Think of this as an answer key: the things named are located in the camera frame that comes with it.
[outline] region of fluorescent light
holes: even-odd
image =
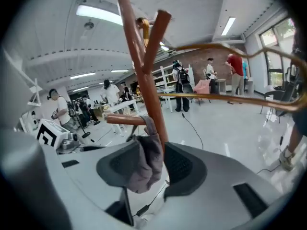
[[[161,46],[161,48],[164,50],[164,51],[168,51],[169,48],[168,47],[165,47],[165,46]]]
[[[71,77],[71,79],[77,79],[77,78],[82,78],[82,77],[86,77],[86,76],[92,76],[92,75],[95,75],[95,74],[96,74],[95,72],[81,74],[81,75],[73,76],[73,77]]]
[[[88,87],[83,87],[83,88],[80,88],[80,89],[77,89],[77,90],[74,90],[74,91],[72,91],[72,92],[76,92],[76,91],[79,91],[79,90],[85,90],[85,89],[87,89]]]
[[[229,17],[228,22],[227,22],[227,24],[226,24],[226,26],[225,26],[225,28],[222,32],[222,36],[225,36],[228,33],[230,27],[235,22],[235,19],[236,19],[235,17]]]
[[[111,72],[126,72],[126,71],[128,71],[128,70],[111,70]]]
[[[105,21],[110,21],[119,25],[123,25],[123,21],[118,14],[114,14],[102,9],[86,6],[86,5],[79,5],[76,15],[79,16],[87,16],[93,17]]]

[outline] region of sneaker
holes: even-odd
[[[291,159],[293,158],[293,154],[291,154],[288,158],[285,157],[284,153],[286,152],[286,149],[288,147],[286,147],[282,153],[279,155],[279,161],[282,165],[282,167],[287,170],[287,171],[291,171],[293,169],[293,164],[291,163]]]

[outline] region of gray cloth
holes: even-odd
[[[135,140],[140,145],[140,158],[137,169],[133,172],[127,188],[141,194],[147,192],[151,186],[160,180],[163,166],[163,149],[159,134],[154,125],[154,121],[149,116],[141,116],[145,123],[145,131],[148,136],[136,136],[132,129],[132,134],[127,141]]]

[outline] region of white floor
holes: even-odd
[[[144,104],[139,103],[141,114],[146,114]],[[170,112],[167,104],[162,103],[165,125],[168,133],[169,141],[181,143],[202,149],[200,138],[192,126],[182,117],[181,113],[175,111],[176,102],[172,100],[174,112]],[[284,135],[281,150],[289,142],[293,120],[291,115],[281,117],[281,123],[273,114],[266,123],[269,108],[264,107],[260,114],[261,106],[249,104],[230,105],[224,101],[208,100],[190,103],[190,110],[183,112],[199,136],[202,139],[204,150],[219,153],[228,157],[232,157],[253,172],[257,173],[262,169],[272,170],[279,165],[278,156],[280,154],[279,142],[280,137]],[[102,146],[113,146],[125,142],[131,133],[131,126],[125,126],[124,135],[121,137],[119,133],[113,133],[111,124],[105,121],[96,126],[91,125],[86,132],[91,132],[91,139]],[[136,134],[145,135],[143,126],[136,130]],[[259,176],[265,178],[272,183],[281,193],[287,193],[292,190],[299,175],[306,168],[306,146],[307,138],[303,137],[302,142],[296,149],[294,158],[295,168],[291,172],[286,172],[281,166],[277,167],[273,172],[261,171]],[[165,184],[167,173],[164,169],[160,182],[156,183],[148,193],[143,195],[133,195],[129,193],[130,206],[133,214],[150,203],[160,188]],[[161,193],[150,207],[147,213],[155,213],[161,204],[158,199],[162,199]]]

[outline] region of white table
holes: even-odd
[[[123,109],[123,108],[125,108],[125,107],[127,107],[127,106],[129,106],[129,105],[131,105],[131,104],[133,104],[133,107],[134,107],[134,109],[135,109],[137,115],[139,115],[139,109],[138,109],[138,106],[136,105],[136,101],[135,101],[135,100],[122,102],[122,103],[120,103],[120,104],[118,104],[118,105],[115,105],[115,106],[110,107],[109,109],[105,110],[105,112],[106,112],[106,113],[114,113],[114,112],[118,111],[119,109]],[[120,126],[117,125],[117,124],[116,124],[116,125],[112,124],[113,132],[116,132],[114,126],[117,126],[120,135],[121,135],[122,137],[124,137],[124,134],[123,134],[123,132],[122,132],[121,129],[120,129]]]
[[[219,94],[226,94],[226,79],[216,80],[219,86]]]
[[[175,88],[169,88],[169,89],[164,89],[163,93],[168,94],[168,93],[171,93],[171,92],[174,92],[174,91],[176,91]],[[171,103],[171,96],[165,96],[165,97],[166,97],[167,102],[168,102],[169,110],[172,113],[173,112],[173,108],[172,108],[172,103]]]

